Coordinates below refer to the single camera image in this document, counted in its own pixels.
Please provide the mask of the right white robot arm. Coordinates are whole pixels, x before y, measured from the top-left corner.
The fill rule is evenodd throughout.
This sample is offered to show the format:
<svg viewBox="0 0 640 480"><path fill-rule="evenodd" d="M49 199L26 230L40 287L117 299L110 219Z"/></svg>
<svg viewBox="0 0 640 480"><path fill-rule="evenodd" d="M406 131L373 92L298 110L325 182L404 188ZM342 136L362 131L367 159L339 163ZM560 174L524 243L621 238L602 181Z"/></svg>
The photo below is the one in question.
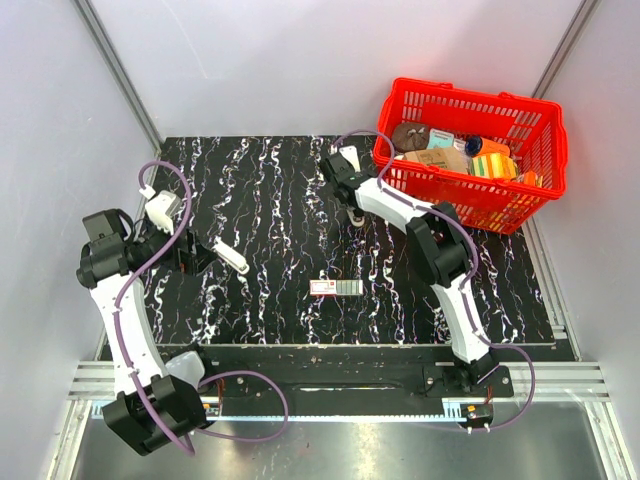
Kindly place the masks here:
<svg viewBox="0 0 640 480"><path fill-rule="evenodd" d="M409 263L432 288L451 336L451 376L460 392L476 396L498 368L481 326L471 278L478 255L452 204L419 201L374 175L358 171L340 152L319 163L334 196L348 211L373 214L406 235Z"/></svg>

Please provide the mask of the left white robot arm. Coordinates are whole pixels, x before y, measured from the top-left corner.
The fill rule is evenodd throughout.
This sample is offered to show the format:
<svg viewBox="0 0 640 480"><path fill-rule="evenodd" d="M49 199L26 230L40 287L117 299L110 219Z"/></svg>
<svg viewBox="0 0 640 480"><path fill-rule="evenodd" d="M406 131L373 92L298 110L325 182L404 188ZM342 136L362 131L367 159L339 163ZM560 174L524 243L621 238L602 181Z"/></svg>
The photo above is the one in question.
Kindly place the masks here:
<svg viewBox="0 0 640 480"><path fill-rule="evenodd" d="M153 338L141 274L158 265L195 275L215 258L194 234L174 224L171 211L151 208L137 233L120 209L83 220L89 241L76 271L102 316L111 348L115 398L102 409L108 428L137 454L174 444L195 453L191 434L207 426L201 395L217 381L201 348L164 361Z"/></svg>

